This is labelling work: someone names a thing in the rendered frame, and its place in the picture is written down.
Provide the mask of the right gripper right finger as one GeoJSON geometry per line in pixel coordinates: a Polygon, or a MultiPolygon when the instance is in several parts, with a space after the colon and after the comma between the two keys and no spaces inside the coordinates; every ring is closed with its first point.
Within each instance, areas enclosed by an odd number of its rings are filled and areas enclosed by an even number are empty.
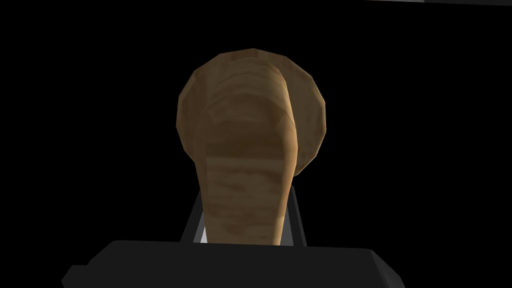
{"type": "Polygon", "coordinates": [[[297,194],[293,185],[290,187],[287,197],[280,245],[297,247],[308,246],[297,201],[297,194]]]}

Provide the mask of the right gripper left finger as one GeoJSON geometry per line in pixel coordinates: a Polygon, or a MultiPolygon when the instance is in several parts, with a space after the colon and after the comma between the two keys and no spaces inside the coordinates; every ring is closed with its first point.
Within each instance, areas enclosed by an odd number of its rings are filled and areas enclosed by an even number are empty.
{"type": "Polygon", "coordinates": [[[205,218],[201,191],[198,191],[189,218],[180,238],[180,243],[207,243],[205,218]]]}

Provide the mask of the brown wooden door handle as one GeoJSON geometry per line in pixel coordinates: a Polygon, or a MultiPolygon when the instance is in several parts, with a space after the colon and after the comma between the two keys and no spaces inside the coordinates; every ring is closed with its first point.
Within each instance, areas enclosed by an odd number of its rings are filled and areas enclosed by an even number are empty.
{"type": "Polygon", "coordinates": [[[293,236],[293,179],[318,155],[326,103],[290,58],[220,53],[179,94],[176,129],[194,163],[209,244],[279,246],[293,236]]]}

